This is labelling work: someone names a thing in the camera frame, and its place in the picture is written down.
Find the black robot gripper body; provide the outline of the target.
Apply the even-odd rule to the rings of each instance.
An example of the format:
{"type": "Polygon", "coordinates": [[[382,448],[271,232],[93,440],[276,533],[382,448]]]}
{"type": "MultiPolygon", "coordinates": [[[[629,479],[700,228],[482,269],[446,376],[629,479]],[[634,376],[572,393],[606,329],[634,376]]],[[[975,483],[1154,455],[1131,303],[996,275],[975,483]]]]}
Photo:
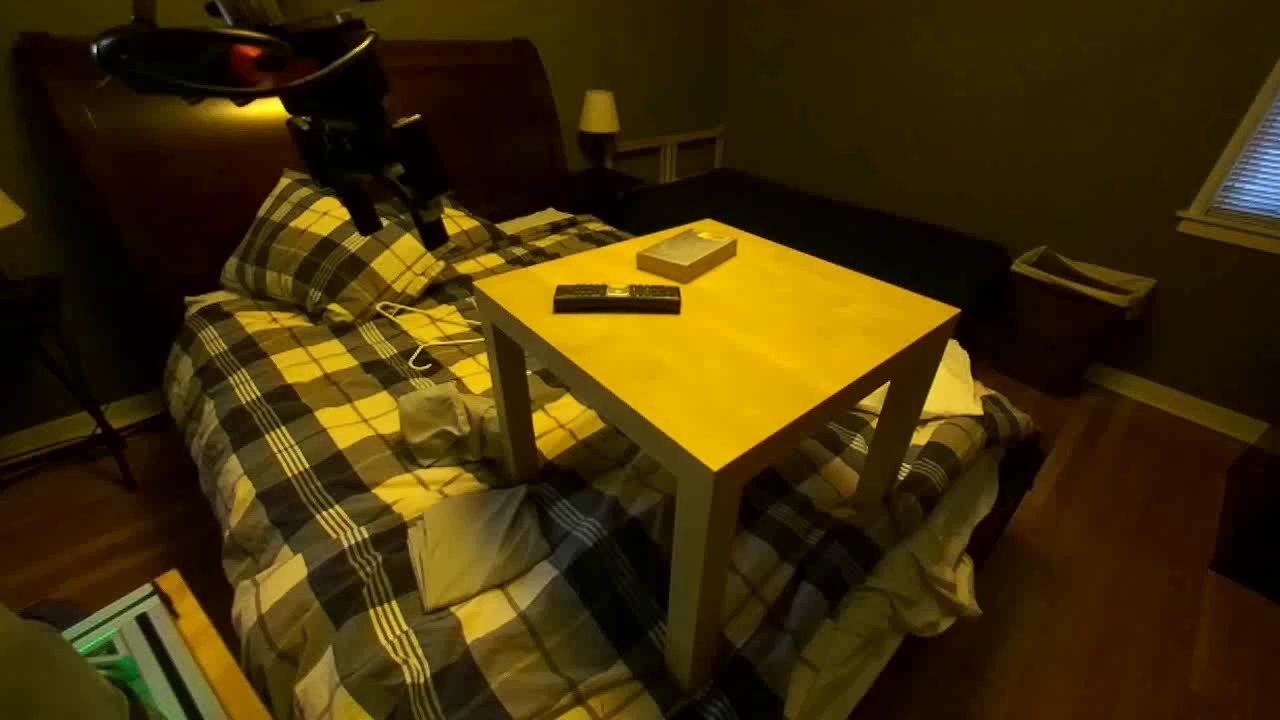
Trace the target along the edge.
{"type": "Polygon", "coordinates": [[[373,35],[304,71],[288,91],[304,166],[322,186],[375,177],[403,194],[440,194],[444,160],[420,112],[389,112],[389,77],[373,35]]]}

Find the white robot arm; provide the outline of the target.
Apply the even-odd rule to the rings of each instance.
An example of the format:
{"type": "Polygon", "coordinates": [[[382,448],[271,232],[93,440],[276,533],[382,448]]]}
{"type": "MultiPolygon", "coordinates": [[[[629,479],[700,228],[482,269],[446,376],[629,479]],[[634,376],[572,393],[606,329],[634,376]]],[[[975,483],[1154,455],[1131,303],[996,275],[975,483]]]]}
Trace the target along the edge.
{"type": "Polygon", "coordinates": [[[396,200],[440,250],[446,174],[420,112],[389,112],[367,0],[203,0],[203,29],[159,29],[152,0],[93,41],[93,62],[135,91],[253,105],[276,98],[304,174],[373,238],[396,200]]]}

